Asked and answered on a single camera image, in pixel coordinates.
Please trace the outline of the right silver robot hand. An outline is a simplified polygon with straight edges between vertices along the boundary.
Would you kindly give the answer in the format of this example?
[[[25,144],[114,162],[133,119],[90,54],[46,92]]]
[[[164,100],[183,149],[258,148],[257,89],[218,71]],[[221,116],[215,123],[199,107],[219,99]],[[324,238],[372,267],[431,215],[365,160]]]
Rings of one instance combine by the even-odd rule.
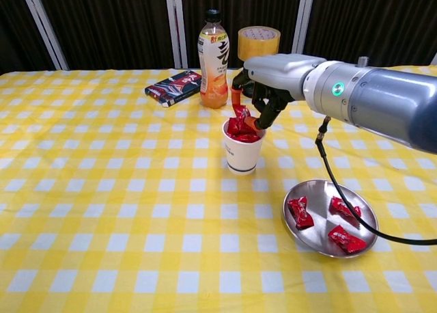
[[[295,53],[252,57],[232,81],[232,105],[240,104],[241,93],[252,83],[252,105],[260,115],[247,116],[244,122],[255,131],[265,130],[289,103],[305,100],[304,81],[324,62],[322,57]]]

